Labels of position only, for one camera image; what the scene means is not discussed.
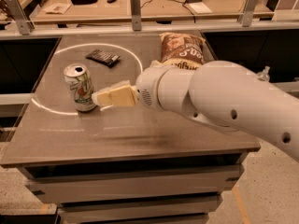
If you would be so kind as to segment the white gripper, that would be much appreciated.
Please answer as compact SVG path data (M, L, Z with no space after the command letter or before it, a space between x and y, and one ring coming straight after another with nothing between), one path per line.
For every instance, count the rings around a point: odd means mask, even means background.
M153 65L145 69L136 80L139 101L154 110L164 109L164 98L170 88L167 81L173 66ZM137 97L129 80L123 80L92 94L93 102L99 106L135 106Z

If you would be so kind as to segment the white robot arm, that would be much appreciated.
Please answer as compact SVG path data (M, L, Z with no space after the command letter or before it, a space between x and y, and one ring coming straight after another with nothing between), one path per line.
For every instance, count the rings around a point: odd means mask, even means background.
M154 61L135 85L121 81L92 95L99 106L144 106L230 133L241 131L299 160L299 100L231 62L213 61L196 70Z

